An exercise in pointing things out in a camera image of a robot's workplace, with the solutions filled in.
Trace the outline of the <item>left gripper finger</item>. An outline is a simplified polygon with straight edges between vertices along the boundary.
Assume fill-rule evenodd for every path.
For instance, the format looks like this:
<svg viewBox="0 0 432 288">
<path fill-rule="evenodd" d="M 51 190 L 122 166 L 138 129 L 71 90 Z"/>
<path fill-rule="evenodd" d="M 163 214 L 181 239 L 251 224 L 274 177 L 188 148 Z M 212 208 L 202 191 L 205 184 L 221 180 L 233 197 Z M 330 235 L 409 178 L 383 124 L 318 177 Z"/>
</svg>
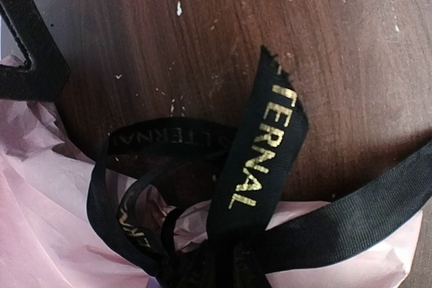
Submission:
<svg viewBox="0 0 432 288">
<path fill-rule="evenodd" d="M 25 58 L 23 66 L 1 66 L 1 98 L 54 101 L 70 69 L 34 0 L 1 0 L 1 18 Z"/>
</svg>

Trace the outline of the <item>pink wrapping paper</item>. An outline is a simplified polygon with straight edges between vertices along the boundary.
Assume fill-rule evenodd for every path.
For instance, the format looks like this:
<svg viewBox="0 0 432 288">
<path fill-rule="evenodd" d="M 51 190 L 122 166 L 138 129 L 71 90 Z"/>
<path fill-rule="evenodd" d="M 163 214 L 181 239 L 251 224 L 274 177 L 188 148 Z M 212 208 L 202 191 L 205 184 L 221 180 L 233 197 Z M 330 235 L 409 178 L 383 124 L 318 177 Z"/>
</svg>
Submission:
<svg viewBox="0 0 432 288">
<path fill-rule="evenodd" d="M 1 101 L 2 287 L 162 287 L 91 227 L 86 205 L 97 160 L 69 141 L 51 105 Z M 141 193 L 138 222 L 160 233 L 167 215 L 180 208 L 175 250 L 196 250 L 207 238 L 220 172 L 206 161 L 168 169 Z M 279 199 L 269 226 L 328 204 Z M 349 260 L 268 274 L 268 287 L 397 287 L 410 271 L 422 215 L 421 208 L 394 234 Z"/>
</svg>

